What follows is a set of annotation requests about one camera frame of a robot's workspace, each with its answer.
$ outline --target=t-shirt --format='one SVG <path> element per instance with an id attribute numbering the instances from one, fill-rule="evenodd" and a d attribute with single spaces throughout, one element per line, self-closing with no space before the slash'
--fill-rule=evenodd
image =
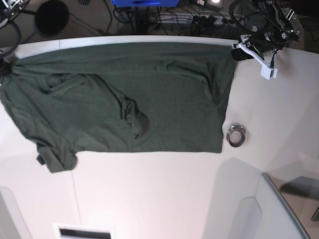
<path id="1" fill-rule="evenodd" d="M 236 68 L 230 47 L 126 43 L 12 63 L 0 100 L 50 172 L 79 151 L 216 152 Z"/>

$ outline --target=white table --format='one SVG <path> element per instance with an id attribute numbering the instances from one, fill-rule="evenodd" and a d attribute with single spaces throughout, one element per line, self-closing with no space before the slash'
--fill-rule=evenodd
<path id="1" fill-rule="evenodd" d="M 144 41 L 234 43 L 179 36 L 94 37 L 21 45 L 16 56 Z M 276 57 L 277 78 L 269 81 L 260 76 L 256 61 L 240 62 L 223 130 L 238 122 L 249 135 L 240 148 L 224 141 L 222 154 L 81 152 L 72 172 L 50 174 L 35 160 L 35 145 L 20 135 L 1 106 L 0 186 L 13 191 L 34 239 L 54 239 L 52 223 L 107 227 L 116 232 L 117 239 L 226 238 L 237 207 L 231 194 L 223 202 L 229 206 L 210 215 L 212 203 L 218 200 L 214 192 L 219 172 L 225 166 L 243 167 L 229 173 L 231 180 L 246 185 L 236 191 L 237 196 L 249 195 L 256 187 L 258 169 L 281 182 L 298 176 L 318 177 L 318 62 L 319 55 L 285 48 Z M 234 180 L 238 172 L 242 176 Z M 319 235 L 318 223 L 310 221 L 318 205 L 307 199 L 302 203 L 297 216 L 310 236 Z M 207 225 L 210 218 L 212 226 Z"/>

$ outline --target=metal washer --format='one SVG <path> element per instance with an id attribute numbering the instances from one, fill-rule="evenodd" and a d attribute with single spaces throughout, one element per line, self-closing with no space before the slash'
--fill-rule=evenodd
<path id="1" fill-rule="evenodd" d="M 230 136 L 234 132 L 239 132 L 241 134 L 241 138 L 240 138 L 239 142 L 232 142 L 230 140 Z M 245 129 L 245 127 L 240 125 L 240 124 L 238 124 L 238 123 L 233 123 L 231 125 L 231 127 L 229 128 L 228 132 L 227 132 L 226 139 L 227 139 L 228 143 L 230 144 L 230 146 L 232 146 L 234 148 L 238 148 L 238 147 L 242 146 L 243 143 L 246 140 L 246 129 Z"/>

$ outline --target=t-shirt sleeve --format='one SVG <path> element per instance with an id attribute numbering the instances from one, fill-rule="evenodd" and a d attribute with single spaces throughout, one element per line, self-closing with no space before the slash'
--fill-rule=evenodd
<path id="1" fill-rule="evenodd" d="M 121 120 L 129 125 L 134 138 L 139 138 L 146 133 L 149 126 L 148 117 L 139 110 L 137 103 L 128 96 L 106 83 L 96 74 L 88 75 L 96 84 L 97 91 L 108 104 L 112 104 Z"/>
<path id="2" fill-rule="evenodd" d="M 23 136 L 36 143 L 37 160 L 46 164 L 51 173 L 72 170 L 77 162 L 70 143 L 40 119 L 15 107 L 6 107 L 7 112 Z"/>

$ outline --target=gray floor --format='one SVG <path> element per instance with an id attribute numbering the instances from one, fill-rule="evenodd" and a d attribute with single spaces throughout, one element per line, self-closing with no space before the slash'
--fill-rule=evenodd
<path id="1" fill-rule="evenodd" d="M 31 0 L 26 9 L 28 10 L 37 10 L 37 8 L 46 0 Z M 100 29 L 105 31 L 107 25 L 110 21 L 110 16 L 107 12 L 107 9 L 102 0 L 91 0 L 88 5 L 80 5 L 77 0 L 62 0 L 69 7 L 70 12 L 76 17 L 80 18 L 84 22 L 93 26 L 96 29 Z M 107 0 L 111 10 L 114 8 L 113 5 Z M 228 12 L 230 4 L 233 0 L 223 0 L 223 12 Z M 15 22 L 18 24 L 21 33 L 22 33 L 22 41 L 24 42 L 32 33 L 33 33 L 33 15 L 21 14 Z M 113 18 L 113 23 L 110 28 L 109 33 L 111 34 L 121 34 L 128 35 L 131 34 L 130 26 L 123 25 L 118 23 Z M 151 34 L 165 34 L 162 32 L 152 32 Z M 88 36 L 99 36 L 100 33 L 86 27 L 81 23 L 81 21 L 77 20 L 74 17 L 70 17 L 70 21 L 65 29 L 53 38 L 43 38 L 39 35 L 35 35 L 30 42 L 38 42 L 38 41 L 46 41 L 46 40 L 54 40 L 54 39 L 64 39 L 64 38 L 75 38 L 75 37 L 88 37 Z M 0 47 L 10 46 L 15 39 L 15 32 L 9 26 L 0 30 Z M 295 48 L 299 50 L 306 50 L 315 53 L 319 53 L 319 42 L 314 43 L 310 34 L 305 34 L 301 38 L 300 43 L 292 43 L 289 45 L 290 48 Z"/>

